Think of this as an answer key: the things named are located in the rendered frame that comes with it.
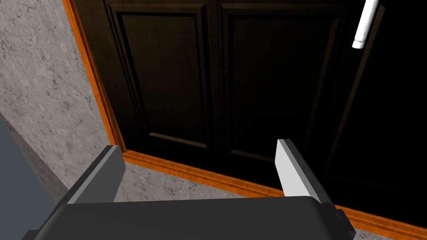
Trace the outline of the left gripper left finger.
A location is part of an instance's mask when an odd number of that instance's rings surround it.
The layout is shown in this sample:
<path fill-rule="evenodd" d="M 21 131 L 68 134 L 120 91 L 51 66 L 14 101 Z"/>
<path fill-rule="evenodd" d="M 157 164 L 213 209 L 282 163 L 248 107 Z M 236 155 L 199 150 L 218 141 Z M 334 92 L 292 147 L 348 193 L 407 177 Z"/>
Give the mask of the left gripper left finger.
<path fill-rule="evenodd" d="M 76 182 L 67 204 L 113 202 L 126 166 L 119 145 L 107 145 Z"/>

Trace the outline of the dark brown panelled door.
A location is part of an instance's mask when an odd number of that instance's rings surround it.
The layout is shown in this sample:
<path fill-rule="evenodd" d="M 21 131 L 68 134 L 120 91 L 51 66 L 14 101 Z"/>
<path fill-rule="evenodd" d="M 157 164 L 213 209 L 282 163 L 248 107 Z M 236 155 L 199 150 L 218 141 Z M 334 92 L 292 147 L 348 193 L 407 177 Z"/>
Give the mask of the dark brown panelled door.
<path fill-rule="evenodd" d="M 427 228 L 427 0 L 73 0 L 127 150 Z"/>

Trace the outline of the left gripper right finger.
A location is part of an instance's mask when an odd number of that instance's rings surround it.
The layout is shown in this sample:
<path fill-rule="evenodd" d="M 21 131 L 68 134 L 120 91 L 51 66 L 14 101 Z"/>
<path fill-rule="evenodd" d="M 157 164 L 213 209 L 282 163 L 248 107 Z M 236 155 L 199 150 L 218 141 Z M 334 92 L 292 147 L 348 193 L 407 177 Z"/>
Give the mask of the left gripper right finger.
<path fill-rule="evenodd" d="M 330 204 L 330 197 L 290 139 L 277 140 L 274 164 L 285 196 L 309 196 Z"/>

